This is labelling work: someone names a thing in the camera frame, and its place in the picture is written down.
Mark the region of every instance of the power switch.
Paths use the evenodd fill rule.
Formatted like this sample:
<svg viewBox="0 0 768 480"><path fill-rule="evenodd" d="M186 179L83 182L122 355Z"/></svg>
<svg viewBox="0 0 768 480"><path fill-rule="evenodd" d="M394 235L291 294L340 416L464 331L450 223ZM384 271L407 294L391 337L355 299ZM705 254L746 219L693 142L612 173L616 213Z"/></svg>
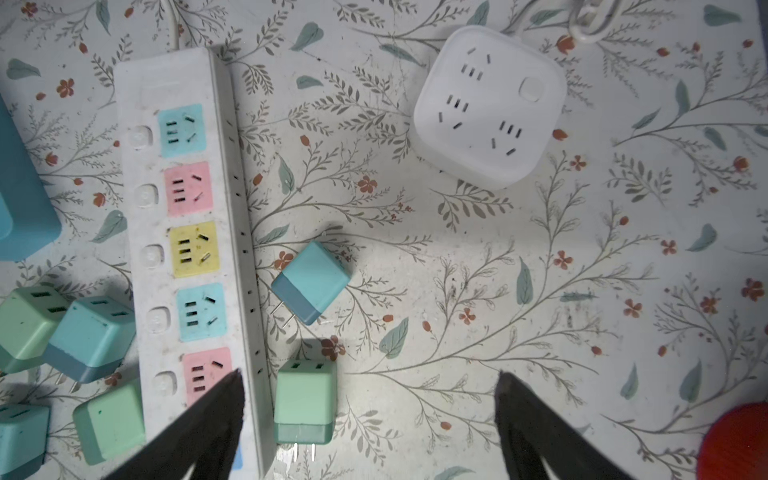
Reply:
<svg viewBox="0 0 768 480"><path fill-rule="evenodd" d="M520 96L530 102L536 102L544 94L544 84L534 77L525 77L520 85Z"/></svg>

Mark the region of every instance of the cube power strip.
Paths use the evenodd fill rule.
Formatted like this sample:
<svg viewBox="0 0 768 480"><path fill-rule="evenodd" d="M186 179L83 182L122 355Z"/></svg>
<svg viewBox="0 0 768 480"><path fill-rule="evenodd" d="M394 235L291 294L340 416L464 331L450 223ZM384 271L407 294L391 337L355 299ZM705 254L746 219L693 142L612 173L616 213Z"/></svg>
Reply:
<svg viewBox="0 0 768 480"><path fill-rule="evenodd" d="M191 48L114 76L147 440L239 368L230 478L262 478L276 443L229 73Z"/></svg>

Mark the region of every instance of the yellow socket panel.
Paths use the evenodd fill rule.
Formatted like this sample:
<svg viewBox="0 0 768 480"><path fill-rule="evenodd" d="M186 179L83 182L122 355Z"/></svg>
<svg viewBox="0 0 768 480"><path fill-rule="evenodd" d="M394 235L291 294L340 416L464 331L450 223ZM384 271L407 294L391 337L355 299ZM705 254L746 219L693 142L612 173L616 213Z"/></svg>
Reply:
<svg viewBox="0 0 768 480"><path fill-rule="evenodd" d="M219 243L214 222L176 227L170 230L169 237L176 278L219 270Z"/></svg>

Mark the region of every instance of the floral tablecloth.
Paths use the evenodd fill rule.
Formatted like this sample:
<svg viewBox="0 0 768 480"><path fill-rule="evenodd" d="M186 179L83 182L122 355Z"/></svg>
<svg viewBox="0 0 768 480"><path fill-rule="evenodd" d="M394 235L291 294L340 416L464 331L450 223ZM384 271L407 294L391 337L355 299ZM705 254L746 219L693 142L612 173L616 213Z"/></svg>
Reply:
<svg viewBox="0 0 768 480"><path fill-rule="evenodd" d="M334 440L270 478L504 478L492 390L511 370L638 478L693 478L719 415L766 399L768 77L755 2L627 0L579 45L570 4L516 35L568 99L534 173L489 192L411 145L419 88L462 25L513 34L502 0L175 0L181 42L229 66L270 368L339 365ZM158 0L0 2L0 91L64 224L2 265L0 293L131 298L113 70L166 51ZM311 327L265 287L317 239L353 280ZM0 402L53 406L36 478L97 478L49 366Z"/></svg>

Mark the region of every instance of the round button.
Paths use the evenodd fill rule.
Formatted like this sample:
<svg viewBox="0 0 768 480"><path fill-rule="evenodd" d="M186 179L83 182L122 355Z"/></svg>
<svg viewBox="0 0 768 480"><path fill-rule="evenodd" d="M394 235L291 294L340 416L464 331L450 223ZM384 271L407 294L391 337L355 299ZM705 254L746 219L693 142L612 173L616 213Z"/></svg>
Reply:
<svg viewBox="0 0 768 480"><path fill-rule="evenodd" d="M128 144L136 150L149 147L152 145L152 130L144 125L129 129Z"/></svg>
<svg viewBox="0 0 768 480"><path fill-rule="evenodd" d="M163 247L160 245L147 245L141 249L140 260L144 268L157 268L163 263Z"/></svg>
<svg viewBox="0 0 768 480"><path fill-rule="evenodd" d="M147 329L152 333L162 333L170 326L170 312L165 307L152 309L147 313Z"/></svg>
<svg viewBox="0 0 768 480"><path fill-rule="evenodd" d="M152 379L152 388L161 396L176 393L176 375L173 372L160 372Z"/></svg>
<svg viewBox="0 0 768 480"><path fill-rule="evenodd" d="M157 187L151 184L141 185L135 192L136 204L140 208L148 208L157 205Z"/></svg>

